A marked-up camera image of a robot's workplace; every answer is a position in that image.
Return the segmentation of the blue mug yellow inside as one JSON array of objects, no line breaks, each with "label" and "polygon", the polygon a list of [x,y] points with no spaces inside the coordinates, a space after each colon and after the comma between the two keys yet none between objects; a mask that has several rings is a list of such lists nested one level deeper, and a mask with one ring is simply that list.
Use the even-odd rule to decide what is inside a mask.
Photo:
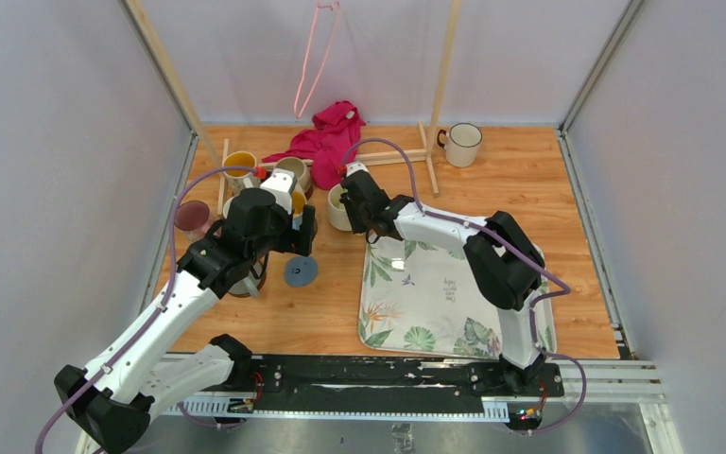
[{"label": "blue mug yellow inside", "polygon": [[304,207],[307,203],[304,193],[295,189],[291,195],[292,198],[292,228],[300,230],[303,224]]}]

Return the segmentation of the cream white mug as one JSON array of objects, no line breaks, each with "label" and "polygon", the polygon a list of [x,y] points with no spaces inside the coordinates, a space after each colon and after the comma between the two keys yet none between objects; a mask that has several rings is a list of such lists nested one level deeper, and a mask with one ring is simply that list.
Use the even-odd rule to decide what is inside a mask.
[{"label": "cream white mug", "polygon": [[340,184],[336,184],[328,191],[328,219],[330,224],[335,229],[342,232],[351,232],[351,223],[349,221],[345,206],[340,200],[340,196],[343,193],[344,189],[341,187]]}]

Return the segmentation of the blue coaster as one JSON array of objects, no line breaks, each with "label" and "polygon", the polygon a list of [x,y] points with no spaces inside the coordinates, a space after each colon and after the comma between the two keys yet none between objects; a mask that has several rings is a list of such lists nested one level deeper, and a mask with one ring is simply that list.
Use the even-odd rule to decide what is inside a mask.
[{"label": "blue coaster", "polygon": [[309,256],[296,256],[285,264],[285,283],[292,288],[306,287],[314,282],[319,273],[316,259]]}]

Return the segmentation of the glass mug yellow inside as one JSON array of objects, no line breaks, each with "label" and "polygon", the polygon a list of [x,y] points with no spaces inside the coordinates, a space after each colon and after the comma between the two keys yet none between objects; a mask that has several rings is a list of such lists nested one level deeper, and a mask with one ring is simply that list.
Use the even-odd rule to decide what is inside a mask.
[{"label": "glass mug yellow inside", "polygon": [[247,151],[236,151],[229,154],[223,162],[229,170],[225,171],[229,187],[234,194],[239,194],[243,189],[260,186],[260,179],[255,173],[257,158]]}]

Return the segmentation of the beige ceramic mug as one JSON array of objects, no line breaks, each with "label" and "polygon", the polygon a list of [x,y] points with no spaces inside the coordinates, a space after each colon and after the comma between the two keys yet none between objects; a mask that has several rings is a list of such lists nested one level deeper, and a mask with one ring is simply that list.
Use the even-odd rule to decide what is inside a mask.
[{"label": "beige ceramic mug", "polygon": [[275,164],[276,168],[292,171],[297,177],[298,184],[307,198],[312,196],[313,180],[310,167],[297,157],[285,157]]}]

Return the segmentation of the grey ceramic mug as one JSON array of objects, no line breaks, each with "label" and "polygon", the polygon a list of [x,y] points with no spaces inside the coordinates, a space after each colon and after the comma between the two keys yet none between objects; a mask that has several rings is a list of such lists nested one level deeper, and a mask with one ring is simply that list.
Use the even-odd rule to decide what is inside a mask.
[{"label": "grey ceramic mug", "polygon": [[250,273],[230,289],[229,294],[236,298],[258,298],[260,289],[266,282],[267,271],[262,262],[257,262],[251,267]]}]

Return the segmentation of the pink ceramic mug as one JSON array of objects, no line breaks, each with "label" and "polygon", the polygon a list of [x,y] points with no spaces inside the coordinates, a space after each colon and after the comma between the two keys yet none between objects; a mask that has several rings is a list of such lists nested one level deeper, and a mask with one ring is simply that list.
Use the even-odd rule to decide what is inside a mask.
[{"label": "pink ceramic mug", "polygon": [[205,237],[214,223],[210,207],[204,201],[184,202],[175,213],[174,225],[190,242]]}]

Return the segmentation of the magenta cloth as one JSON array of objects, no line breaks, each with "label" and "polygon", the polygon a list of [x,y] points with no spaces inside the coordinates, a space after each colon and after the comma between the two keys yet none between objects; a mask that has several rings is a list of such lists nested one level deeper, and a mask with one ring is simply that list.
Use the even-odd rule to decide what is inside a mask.
[{"label": "magenta cloth", "polygon": [[275,163],[285,157],[311,160],[313,183],[319,189],[330,190],[340,183],[341,161],[360,140],[366,122],[351,101],[341,100],[316,113],[312,123],[312,129],[301,130],[290,140],[286,151],[270,154],[263,162]]}]

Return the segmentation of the floral white serving tray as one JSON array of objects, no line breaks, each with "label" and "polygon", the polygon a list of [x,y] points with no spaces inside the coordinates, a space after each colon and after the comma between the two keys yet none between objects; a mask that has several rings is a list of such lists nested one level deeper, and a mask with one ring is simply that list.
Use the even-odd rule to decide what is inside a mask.
[{"label": "floral white serving tray", "polygon": [[550,302],[535,310],[531,336],[525,316],[483,297],[461,252],[392,238],[366,248],[357,334],[372,349],[533,361],[557,350]]}]

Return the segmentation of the white enamel mug black rim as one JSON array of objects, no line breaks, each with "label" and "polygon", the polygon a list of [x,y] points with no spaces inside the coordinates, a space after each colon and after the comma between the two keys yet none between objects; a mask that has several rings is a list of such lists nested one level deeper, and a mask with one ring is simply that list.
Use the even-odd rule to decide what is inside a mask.
[{"label": "white enamel mug black rim", "polygon": [[472,123],[457,123],[449,129],[439,129],[437,144],[445,151],[446,161],[455,167],[471,166],[483,141],[482,130]]}]

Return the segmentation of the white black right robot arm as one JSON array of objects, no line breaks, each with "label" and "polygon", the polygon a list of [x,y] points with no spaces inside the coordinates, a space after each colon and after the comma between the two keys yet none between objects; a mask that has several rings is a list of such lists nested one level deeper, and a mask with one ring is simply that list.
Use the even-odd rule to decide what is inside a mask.
[{"label": "white black right robot arm", "polygon": [[435,210],[417,195],[391,198],[358,161],[346,166],[341,186],[340,200],[354,233],[423,242],[464,256],[480,294],[499,314],[501,383],[519,395],[536,387],[545,361],[534,309],[548,274],[541,253],[516,220],[503,211],[472,218]]}]

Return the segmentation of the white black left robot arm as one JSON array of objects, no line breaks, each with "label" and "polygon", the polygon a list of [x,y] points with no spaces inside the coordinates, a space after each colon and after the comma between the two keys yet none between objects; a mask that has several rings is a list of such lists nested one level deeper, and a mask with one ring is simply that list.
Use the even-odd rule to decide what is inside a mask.
[{"label": "white black left robot arm", "polygon": [[144,312],[84,367],[64,366],[54,385],[65,413],[103,453],[124,453],[163,411],[206,388],[239,391],[253,382],[251,350],[228,334],[188,358],[158,365],[173,342],[269,253],[308,256],[318,230],[305,205],[298,225],[262,188],[243,190],[176,263],[169,282]]}]

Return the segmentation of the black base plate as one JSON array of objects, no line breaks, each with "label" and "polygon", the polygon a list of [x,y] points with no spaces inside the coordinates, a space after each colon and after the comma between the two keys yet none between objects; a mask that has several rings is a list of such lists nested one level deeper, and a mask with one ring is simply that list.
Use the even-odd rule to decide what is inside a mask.
[{"label": "black base plate", "polygon": [[264,355],[245,378],[210,386],[250,397],[258,411],[383,415],[474,415],[487,398],[564,395],[559,366],[514,372],[496,359]]}]

